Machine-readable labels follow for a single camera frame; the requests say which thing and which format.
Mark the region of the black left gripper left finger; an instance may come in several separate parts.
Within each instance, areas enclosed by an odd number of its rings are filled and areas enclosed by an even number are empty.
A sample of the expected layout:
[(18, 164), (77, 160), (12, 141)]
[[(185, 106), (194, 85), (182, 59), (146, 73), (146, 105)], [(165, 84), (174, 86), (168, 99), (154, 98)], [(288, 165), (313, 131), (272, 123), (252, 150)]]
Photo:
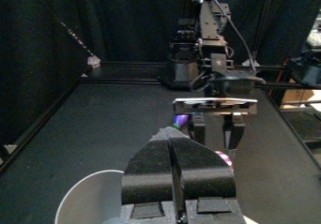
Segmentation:
[(161, 128), (131, 157), (122, 177), (125, 224), (181, 223), (181, 168), (173, 147), (180, 136), (173, 127)]

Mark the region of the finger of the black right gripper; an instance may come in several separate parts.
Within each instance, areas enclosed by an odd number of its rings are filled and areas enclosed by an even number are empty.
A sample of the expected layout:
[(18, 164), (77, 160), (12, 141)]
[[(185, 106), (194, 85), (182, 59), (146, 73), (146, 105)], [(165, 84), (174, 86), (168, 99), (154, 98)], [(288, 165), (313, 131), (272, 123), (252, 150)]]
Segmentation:
[(225, 116), (224, 134), (228, 150), (234, 150), (237, 148), (244, 137), (245, 126), (244, 116), (241, 113), (233, 113)]
[(190, 117), (189, 121), (189, 133), (190, 138), (201, 144), (206, 141), (206, 123), (205, 117), (201, 114), (196, 114)]

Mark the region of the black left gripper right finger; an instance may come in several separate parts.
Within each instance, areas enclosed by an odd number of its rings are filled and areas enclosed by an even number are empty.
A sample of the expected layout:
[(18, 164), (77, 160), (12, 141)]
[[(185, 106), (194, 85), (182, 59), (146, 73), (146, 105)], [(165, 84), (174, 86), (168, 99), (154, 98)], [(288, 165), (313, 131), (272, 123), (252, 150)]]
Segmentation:
[(224, 158), (173, 127), (168, 138), (177, 224), (247, 224)]

